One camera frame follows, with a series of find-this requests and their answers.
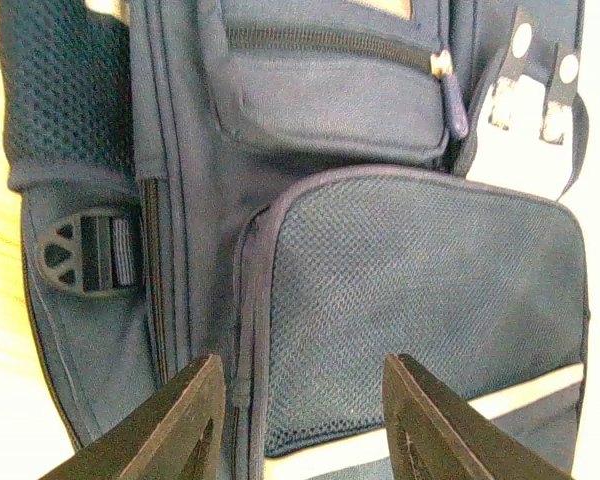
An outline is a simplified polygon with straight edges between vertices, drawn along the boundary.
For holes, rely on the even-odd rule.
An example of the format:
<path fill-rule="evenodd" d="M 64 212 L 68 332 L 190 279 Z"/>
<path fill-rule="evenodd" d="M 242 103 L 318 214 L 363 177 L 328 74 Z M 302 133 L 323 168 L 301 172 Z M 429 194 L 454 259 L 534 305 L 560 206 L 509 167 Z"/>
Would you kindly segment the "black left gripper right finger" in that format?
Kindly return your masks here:
<path fill-rule="evenodd" d="M 384 421 L 395 479 L 569 479 L 407 354 L 386 357 Z"/>

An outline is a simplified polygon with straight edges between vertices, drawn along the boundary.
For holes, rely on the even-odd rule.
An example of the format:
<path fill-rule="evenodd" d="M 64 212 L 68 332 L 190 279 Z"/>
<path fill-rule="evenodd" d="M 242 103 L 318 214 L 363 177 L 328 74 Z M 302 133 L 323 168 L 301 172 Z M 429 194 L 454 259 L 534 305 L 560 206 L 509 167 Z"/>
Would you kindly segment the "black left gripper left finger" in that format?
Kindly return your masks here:
<path fill-rule="evenodd" d="M 221 358 L 195 359 L 46 479 L 215 479 L 226 387 Z"/>

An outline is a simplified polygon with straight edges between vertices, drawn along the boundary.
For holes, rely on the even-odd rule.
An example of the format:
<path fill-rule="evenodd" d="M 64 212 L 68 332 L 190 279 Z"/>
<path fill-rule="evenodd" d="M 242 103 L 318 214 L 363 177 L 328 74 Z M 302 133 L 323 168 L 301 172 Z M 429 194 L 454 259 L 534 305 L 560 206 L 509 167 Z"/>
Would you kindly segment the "navy blue student backpack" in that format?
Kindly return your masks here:
<path fill-rule="evenodd" d="M 583 27 L 580 1 L 1 1 L 25 298 L 75 454 L 218 355 L 215 479 L 395 479 L 407 354 L 570 474 Z"/>

